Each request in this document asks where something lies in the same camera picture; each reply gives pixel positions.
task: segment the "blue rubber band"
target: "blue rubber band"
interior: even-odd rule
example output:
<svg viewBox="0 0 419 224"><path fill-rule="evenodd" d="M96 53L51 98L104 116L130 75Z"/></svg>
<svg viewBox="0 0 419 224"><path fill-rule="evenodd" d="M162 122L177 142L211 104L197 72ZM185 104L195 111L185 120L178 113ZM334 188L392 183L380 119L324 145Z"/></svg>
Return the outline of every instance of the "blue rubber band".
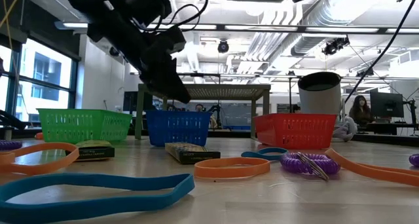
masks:
<svg viewBox="0 0 419 224"><path fill-rule="evenodd" d="M281 153L281 155L265 155L266 153ZM273 161L273 160L280 160L281 157L286 153L288 153L287 149L276 147L276 148L261 149L260 151L257 151L257 152L246 151L242 153L242 157L259 158L259 159L266 159L269 161Z"/></svg>
<svg viewBox="0 0 419 224"><path fill-rule="evenodd" d="M173 188L164 195L136 195L49 204L12 204L17 195L51 185L82 185L157 191ZM122 212L163 209L176 203L195 187L190 174L166 177L123 177L101 174L52 174L33 176L0 187L0 221L6 223L51 223L99 217Z"/></svg>

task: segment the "green basket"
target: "green basket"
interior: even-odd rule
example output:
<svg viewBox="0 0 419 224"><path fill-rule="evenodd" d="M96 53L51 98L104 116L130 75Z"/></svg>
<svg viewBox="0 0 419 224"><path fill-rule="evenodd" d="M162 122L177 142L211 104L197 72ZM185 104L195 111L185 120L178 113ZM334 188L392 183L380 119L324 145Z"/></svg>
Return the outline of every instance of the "green basket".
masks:
<svg viewBox="0 0 419 224"><path fill-rule="evenodd" d="M38 109L46 142L125 140L131 115L99 109Z"/></svg>

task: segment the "ceiling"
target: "ceiling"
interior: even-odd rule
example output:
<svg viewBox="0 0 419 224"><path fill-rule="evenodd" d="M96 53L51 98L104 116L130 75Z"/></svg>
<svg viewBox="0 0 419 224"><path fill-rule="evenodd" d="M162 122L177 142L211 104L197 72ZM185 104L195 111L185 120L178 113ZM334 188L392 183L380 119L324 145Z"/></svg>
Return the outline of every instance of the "ceiling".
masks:
<svg viewBox="0 0 419 224"><path fill-rule="evenodd" d="M67 0L32 0L63 22L85 22L83 15L73 9ZM192 3L201 7L202 0L170 0L172 10ZM346 23L343 26L397 26L411 0L304 0L297 4L264 4L239 3L226 0L209 0L207 10L200 19L201 24L304 24L319 25L315 21L316 12L321 12L328 2L332 4L327 11ZM175 17L178 23L196 10L184 9ZM172 14L164 20L168 23ZM416 2L407 18L404 27L419 26L419 2ZM332 37L320 38L316 45L304 56L292 56L291 47L296 43L309 41L299 34L255 33L234 31L191 31L185 33L189 42L188 48L175 55L178 71L200 71L225 74L275 74L285 75L290 70L298 70L305 75L313 71L336 71L341 75L355 76L362 69L363 61L374 60L384 49L391 35L349 35L353 47L344 47L335 55L325 58L321 48ZM229 52L220 54L217 51L219 41L226 39ZM106 50L110 44L103 40L99 46ZM388 75L390 61L398 59L400 54L419 48L419 35L399 35L382 61L374 68L383 75ZM184 81L194 81L187 77ZM257 83L251 79L225 79L234 83Z"/></svg>

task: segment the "purple object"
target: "purple object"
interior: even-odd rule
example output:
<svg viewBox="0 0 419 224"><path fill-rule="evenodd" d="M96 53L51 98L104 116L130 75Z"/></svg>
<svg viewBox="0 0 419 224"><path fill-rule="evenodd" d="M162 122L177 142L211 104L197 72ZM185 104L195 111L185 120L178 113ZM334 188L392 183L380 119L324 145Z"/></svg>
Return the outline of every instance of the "purple object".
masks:
<svg viewBox="0 0 419 224"><path fill-rule="evenodd" d="M419 154L415 154L415 155L411 155L409 157L409 162L415 166L419 168Z"/></svg>
<svg viewBox="0 0 419 224"><path fill-rule="evenodd" d="M336 174L340 170L340 165L325 155L304 155L316 163L326 174ZM313 169L308 164L301 162L296 153L283 155L281 164L288 172L313 174Z"/></svg>
<svg viewBox="0 0 419 224"><path fill-rule="evenodd" d="M22 147L21 141L6 141L0 140L0 151L10 151Z"/></svg>

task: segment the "table surface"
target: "table surface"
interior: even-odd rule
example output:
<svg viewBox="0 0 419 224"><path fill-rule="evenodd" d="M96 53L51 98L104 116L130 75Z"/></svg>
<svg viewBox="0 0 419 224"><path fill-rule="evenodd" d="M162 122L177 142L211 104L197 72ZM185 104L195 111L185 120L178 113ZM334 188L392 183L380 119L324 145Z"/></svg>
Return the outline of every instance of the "table surface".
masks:
<svg viewBox="0 0 419 224"><path fill-rule="evenodd" d="M29 146L38 141L27 140ZM209 138L207 148L222 157L239 157L243 151L261 146L251 139ZM163 148L151 147L149 140L115 144L116 157L101 162L76 162L65 172L102 173L134 177L193 173L193 165L180 165ZM334 143L346 158L394 168L410 168L413 147L351 141ZM20 157L17 163L38 164L64 156L63 151L44 151ZM2 174L0 183L23 176ZM290 174L273 162L271 172L249 179L195 179L196 188L173 206L156 212L108 215L71 223L419 223L419 188L375 181L345 169L329 182L312 176ZM133 191L68 185L38 189L9 200L38 204L68 200L138 195Z"/></svg>

